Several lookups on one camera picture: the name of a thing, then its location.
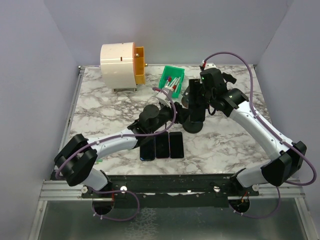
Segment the black phone stand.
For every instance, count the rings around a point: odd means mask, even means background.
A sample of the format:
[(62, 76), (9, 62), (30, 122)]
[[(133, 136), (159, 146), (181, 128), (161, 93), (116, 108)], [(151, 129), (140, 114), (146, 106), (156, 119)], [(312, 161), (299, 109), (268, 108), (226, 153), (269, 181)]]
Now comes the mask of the black phone stand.
[(233, 85), (237, 82), (237, 79), (233, 77), (231, 74), (222, 73), (222, 78), (223, 78), (223, 85), (226, 87), (227, 83), (232, 83)]
[(190, 118), (188, 117), (187, 120), (182, 124), (183, 129), (190, 133), (190, 134), (197, 134), (199, 133), (203, 128), (203, 122), (191, 122)]

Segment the black phone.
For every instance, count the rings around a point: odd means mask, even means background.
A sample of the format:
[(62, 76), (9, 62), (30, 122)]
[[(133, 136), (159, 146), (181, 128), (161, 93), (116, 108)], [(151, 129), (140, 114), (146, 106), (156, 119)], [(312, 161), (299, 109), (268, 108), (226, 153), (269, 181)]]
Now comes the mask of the black phone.
[(155, 139), (149, 139), (140, 147), (139, 156), (141, 161), (153, 161), (156, 158)]

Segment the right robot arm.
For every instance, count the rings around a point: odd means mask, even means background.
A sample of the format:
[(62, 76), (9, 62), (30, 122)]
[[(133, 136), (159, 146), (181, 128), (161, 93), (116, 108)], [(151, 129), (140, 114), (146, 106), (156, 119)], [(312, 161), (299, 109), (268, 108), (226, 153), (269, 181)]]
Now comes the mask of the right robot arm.
[(189, 121), (202, 124), (209, 107), (222, 112), (242, 126), (262, 147), (270, 161), (261, 166), (244, 168), (237, 172), (229, 189), (240, 196), (256, 184), (279, 187), (302, 166), (307, 146), (283, 136), (255, 108), (238, 88), (228, 89), (236, 83), (232, 75), (213, 67), (200, 72), (200, 77), (188, 82)]

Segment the purple edged phone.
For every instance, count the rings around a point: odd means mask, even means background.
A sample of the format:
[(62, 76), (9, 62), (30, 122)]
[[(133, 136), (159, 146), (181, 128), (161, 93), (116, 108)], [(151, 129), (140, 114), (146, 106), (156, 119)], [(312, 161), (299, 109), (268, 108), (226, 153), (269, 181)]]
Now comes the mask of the purple edged phone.
[(157, 159), (170, 157), (169, 133), (167, 131), (155, 136), (155, 157)]

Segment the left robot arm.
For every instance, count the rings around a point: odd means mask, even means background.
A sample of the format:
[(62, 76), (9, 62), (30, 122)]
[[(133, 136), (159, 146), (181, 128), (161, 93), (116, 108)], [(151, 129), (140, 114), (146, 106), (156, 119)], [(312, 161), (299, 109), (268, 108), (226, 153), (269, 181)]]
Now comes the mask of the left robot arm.
[(124, 130), (104, 137), (86, 138), (76, 134), (57, 154), (56, 179), (65, 179), (70, 187), (83, 184), (97, 196), (106, 197), (111, 190), (107, 175), (94, 169), (96, 160), (119, 151), (132, 150), (146, 144), (160, 134), (159, 128), (167, 122), (183, 124), (190, 110), (178, 102), (172, 106), (147, 105), (132, 124)]

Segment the brown base phone stand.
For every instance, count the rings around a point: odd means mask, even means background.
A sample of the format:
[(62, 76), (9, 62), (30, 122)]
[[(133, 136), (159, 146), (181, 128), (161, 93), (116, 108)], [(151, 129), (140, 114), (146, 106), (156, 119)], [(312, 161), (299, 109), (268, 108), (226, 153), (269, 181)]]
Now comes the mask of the brown base phone stand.
[(185, 108), (188, 108), (188, 107), (189, 107), (189, 91), (190, 91), (190, 87), (188, 86), (188, 87), (186, 88), (186, 90), (183, 92), (182, 98), (181, 98), (181, 104), (182, 104)]

